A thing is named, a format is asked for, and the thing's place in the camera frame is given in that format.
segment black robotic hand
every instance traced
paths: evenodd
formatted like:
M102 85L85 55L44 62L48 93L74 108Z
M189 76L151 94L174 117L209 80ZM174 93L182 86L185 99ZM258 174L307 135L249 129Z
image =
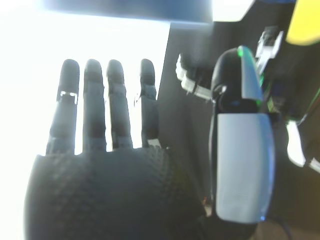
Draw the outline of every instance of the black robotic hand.
M111 60L113 152L106 152L102 69L90 59L84 72L83 153L74 154L79 75L78 63L66 60L46 155L36 157L28 183L26 240L177 239L176 229L205 212L171 151L149 146L158 138L159 118L153 64L141 62L143 147L138 149L130 135L123 69Z

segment black cable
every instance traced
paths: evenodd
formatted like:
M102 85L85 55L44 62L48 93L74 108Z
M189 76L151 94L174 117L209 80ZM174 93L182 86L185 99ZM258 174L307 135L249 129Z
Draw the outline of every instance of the black cable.
M290 230L288 224L283 219L281 219L280 217L273 217L273 216L270 217L269 216L266 219L266 221L274 222L274 223L280 225L282 227L283 231L285 232L285 234L287 236L287 239L288 240L293 240L291 230Z

